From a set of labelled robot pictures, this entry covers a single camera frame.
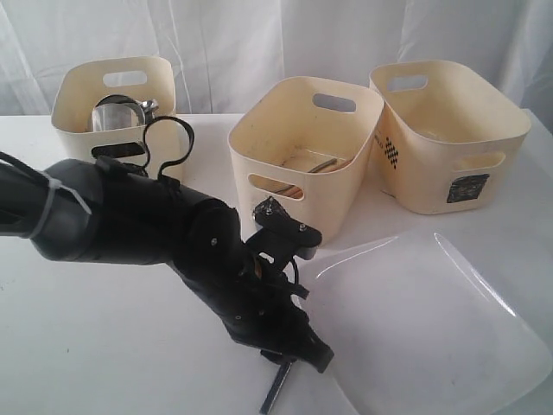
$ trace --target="storage basket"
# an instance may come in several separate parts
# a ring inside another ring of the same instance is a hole
[[[372,157],[387,191],[419,214],[488,203],[531,128],[508,98],[459,63],[377,67],[371,88],[386,103]]]
[[[269,196],[295,219],[340,230],[359,190],[384,101],[368,88],[296,77],[277,84],[231,131],[229,145],[243,218]],[[309,171],[328,160],[334,166]],[[282,189],[296,189],[284,194]]]
[[[119,85],[106,85],[106,75],[115,75]],[[136,81],[136,75],[143,77]],[[125,80],[132,81],[120,85]],[[96,156],[107,151],[108,154],[122,155],[117,157],[121,162],[143,164],[146,159],[140,144],[143,126],[100,132],[86,130],[92,109],[110,94],[128,95],[140,101],[156,99],[159,104],[156,116],[175,115],[175,82],[171,64],[153,56],[85,63],[66,74],[54,104],[52,125],[70,157],[94,162]],[[152,159],[147,170],[150,176],[156,176],[164,161],[174,160],[183,154],[184,146],[175,123],[170,121],[153,125],[148,135]],[[164,172],[181,179],[179,166]]]

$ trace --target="clear plastic tray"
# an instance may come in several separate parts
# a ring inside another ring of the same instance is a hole
[[[551,371],[542,340],[438,233],[358,246],[302,275],[316,276],[303,307],[360,414],[487,415]]]

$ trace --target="white tabletop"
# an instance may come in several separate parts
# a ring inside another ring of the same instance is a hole
[[[495,201],[422,216],[368,175],[337,239],[317,255],[407,231],[446,236],[553,349],[553,137],[533,127]],[[237,204],[226,135],[239,115],[184,116],[196,130],[186,185]],[[65,158],[49,117],[0,118],[0,149],[44,169]],[[234,344],[163,265],[52,263],[0,239],[0,408],[6,414],[254,414],[277,368]],[[546,414],[553,375],[506,414]],[[273,412],[355,414],[332,378],[295,365]]]

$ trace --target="plastic bin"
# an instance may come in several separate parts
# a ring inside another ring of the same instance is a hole
[[[295,219],[321,231],[340,230],[359,190],[384,101],[368,88],[333,80],[284,80],[231,131],[229,145],[243,218],[275,197]],[[320,173],[309,171],[336,163]],[[283,195],[281,189],[296,193]]]
[[[118,86],[106,85],[106,75],[115,76]],[[142,75],[142,79],[137,81],[136,75]],[[125,80],[130,83],[121,85]],[[156,99],[159,104],[156,116],[175,115],[173,70],[163,58],[143,56],[85,63],[66,74],[52,112],[52,126],[70,157],[94,162],[95,155],[117,148],[120,154],[134,155],[118,157],[120,161],[144,163],[146,156],[140,145],[143,126],[101,132],[86,130],[94,106],[106,95],[114,93],[141,101]],[[147,170],[150,176],[155,176],[161,163],[178,158],[185,149],[179,139],[178,128],[170,121],[152,126],[148,135],[152,159]],[[179,166],[164,171],[181,179]]]
[[[371,88],[386,103],[373,158],[387,191],[419,214],[488,203],[531,128],[507,97],[459,63],[377,67]]]

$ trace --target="white curtain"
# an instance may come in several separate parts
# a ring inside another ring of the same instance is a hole
[[[553,131],[553,0],[0,0],[0,114],[47,114],[67,70],[160,55],[179,112],[246,112],[279,80],[470,66]]]

